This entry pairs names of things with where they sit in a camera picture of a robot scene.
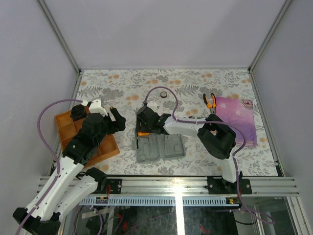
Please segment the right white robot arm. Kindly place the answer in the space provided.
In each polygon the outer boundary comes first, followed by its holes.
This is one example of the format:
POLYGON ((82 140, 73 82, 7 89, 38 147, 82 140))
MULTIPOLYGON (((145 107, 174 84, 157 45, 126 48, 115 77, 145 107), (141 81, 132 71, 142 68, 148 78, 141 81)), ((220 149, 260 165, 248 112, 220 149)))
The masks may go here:
POLYGON ((200 119, 176 119, 171 114, 158 115, 150 107, 143 106, 136 113, 136 121, 139 132, 198 138, 208 153, 219 160, 224 190, 234 193, 240 188, 241 183, 230 156, 236 145, 236 134, 217 115, 210 114, 200 119))

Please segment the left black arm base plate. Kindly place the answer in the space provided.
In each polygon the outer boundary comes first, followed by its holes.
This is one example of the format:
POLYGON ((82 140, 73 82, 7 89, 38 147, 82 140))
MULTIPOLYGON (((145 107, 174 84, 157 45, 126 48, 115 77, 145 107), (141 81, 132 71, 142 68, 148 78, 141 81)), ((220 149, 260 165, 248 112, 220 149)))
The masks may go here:
POLYGON ((104 193, 111 195, 111 194, 120 194, 122 189, 122 179, 107 179, 106 185, 104 187, 104 193))

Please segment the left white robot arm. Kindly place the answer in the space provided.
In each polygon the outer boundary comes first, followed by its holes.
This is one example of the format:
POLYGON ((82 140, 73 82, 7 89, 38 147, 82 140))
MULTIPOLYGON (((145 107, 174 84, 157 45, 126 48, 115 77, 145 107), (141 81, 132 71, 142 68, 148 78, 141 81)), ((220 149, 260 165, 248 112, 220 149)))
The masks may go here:
POLYGON ((87 195, 102 193, 107 187, 107 176, 93 167, 86 171, 80 182, 66 191, 72 180, 95 155, 106 135, 125 130, 126 119, 110 107, 109 115, 89 112, 82 128, 73 136, 57 160, 57 168, 37 196, 24 208, 16 208, 13 218, 18 222, 16 231, 25 229, 32 235, 57 234, 63 218, 87 195))

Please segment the orange tape measure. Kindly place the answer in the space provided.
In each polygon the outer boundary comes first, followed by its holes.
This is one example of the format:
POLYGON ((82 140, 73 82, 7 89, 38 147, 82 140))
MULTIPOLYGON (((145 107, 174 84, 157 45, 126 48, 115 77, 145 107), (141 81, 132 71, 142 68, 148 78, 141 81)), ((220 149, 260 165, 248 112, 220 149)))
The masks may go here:
POLYGON ((145 137, 145 136, 148 136, 149 133, 144 133, 144 132, 137 132, 136 134, 136 146, 137 148, 139 148, 139 145, 138 145, 138 140, 140 137, 145 137))

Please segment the grey plastic tool case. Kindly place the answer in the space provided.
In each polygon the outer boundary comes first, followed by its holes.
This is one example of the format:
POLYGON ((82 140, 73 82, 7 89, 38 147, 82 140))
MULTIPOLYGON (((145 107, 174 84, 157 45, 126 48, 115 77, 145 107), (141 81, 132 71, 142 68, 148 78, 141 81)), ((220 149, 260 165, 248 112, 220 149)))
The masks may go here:
POLYGON ((186 156, 186 148, 181 135, 137 136, 132 141, 136 160, 139 164, 147 164, 160 160, 176 160, 186 156))

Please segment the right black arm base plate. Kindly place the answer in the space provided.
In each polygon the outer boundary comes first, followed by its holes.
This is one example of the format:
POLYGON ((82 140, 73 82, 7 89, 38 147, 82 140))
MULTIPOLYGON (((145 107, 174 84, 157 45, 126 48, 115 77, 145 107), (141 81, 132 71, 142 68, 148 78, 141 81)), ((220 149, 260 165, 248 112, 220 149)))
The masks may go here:
MULTIPOLYGON (((205 186, 205 188, 208 189, 209 194, 213 195, 231 195, 238 193, 237 182, 230 183, 218 176, 208 176, 207 186, 205 186)), ((248 178, 243 178, 242 172, 239 174, 239 192, 242 195, 252 194, 250 180, 248 178)))

